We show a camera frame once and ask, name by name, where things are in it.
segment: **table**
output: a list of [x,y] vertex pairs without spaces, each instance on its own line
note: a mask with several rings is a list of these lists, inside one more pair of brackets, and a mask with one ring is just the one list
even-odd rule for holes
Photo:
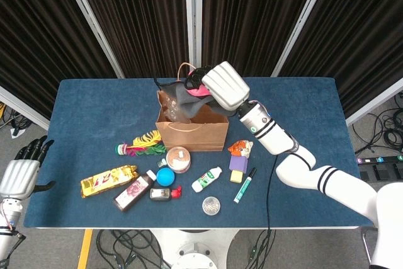
[[[250,99],[266,105],[273,118],[317,159],[358,176],[336,86],[330,78],[250,77]],[[167,203],[142,198],[123,213],[112,199],[123,188],[81,198],[81,179],[124,164],[136,164],[141,173],[157,171],[160,156],[119,156],[115,146],[156,129],[159,112],[152,79],[70,79],[61,82],[50,121],[50,148],[38,183],[55,180],[47,192],[31,197],[26,227],[110,229],[257,229],[267,225],[265,195],[274,157],[258,142],[248,168],[257,167],[251,185],[239,204],[233,199],[240,185],[229,181],[230,154],[226,148],[239,139],[254,140],[238,121],[230,118],[223,152],[192,152],[191,168],[176,176],[183,197]],[[212,167],[221,166],[220,178],[195,193],[191,183]],[[221,202],[218,215],[203,213],[205,197]],[[370,221],[314,190],[284,185],[274,175],[270,194],[273,228],[330,228],[369,226]]]

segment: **red bottle cap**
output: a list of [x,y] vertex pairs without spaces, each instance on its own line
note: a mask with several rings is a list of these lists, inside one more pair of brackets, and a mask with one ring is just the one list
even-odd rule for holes
[[171,197],[180,198],[182,196],[182,186],[178,186],[177,189],[172,189]]

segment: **brown paper bag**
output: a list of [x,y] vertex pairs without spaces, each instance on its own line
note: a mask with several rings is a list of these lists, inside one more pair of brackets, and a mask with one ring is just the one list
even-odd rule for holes
[[228,131],[228,118],[214,113],[208,105],[203,105],[191,123],[169,121],[162,109],[167,95],[157,92],[161,105],[156,122],[162,141],[167,149],[183,146],[189,151],[222,151]]

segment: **purple block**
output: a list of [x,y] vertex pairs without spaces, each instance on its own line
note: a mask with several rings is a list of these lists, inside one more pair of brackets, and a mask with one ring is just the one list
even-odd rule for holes
[[231,156],[231,161],[229,163],[230,170],[238,170],[246,173],[247,169],[247,157]]

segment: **curtain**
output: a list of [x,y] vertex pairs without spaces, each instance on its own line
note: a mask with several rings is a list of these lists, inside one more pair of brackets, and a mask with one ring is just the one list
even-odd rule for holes
[[0,0],[0,86],[50,118],[59,83],[116,77],[75,0]]
[[174,77],[188,61],[186,0],[88,0],[126,77]]
[[270,76],[306,0],[204,0],[203,65]]
[[349,117],[403,77],[403,0],[317,0],[280,75],[334,77]]

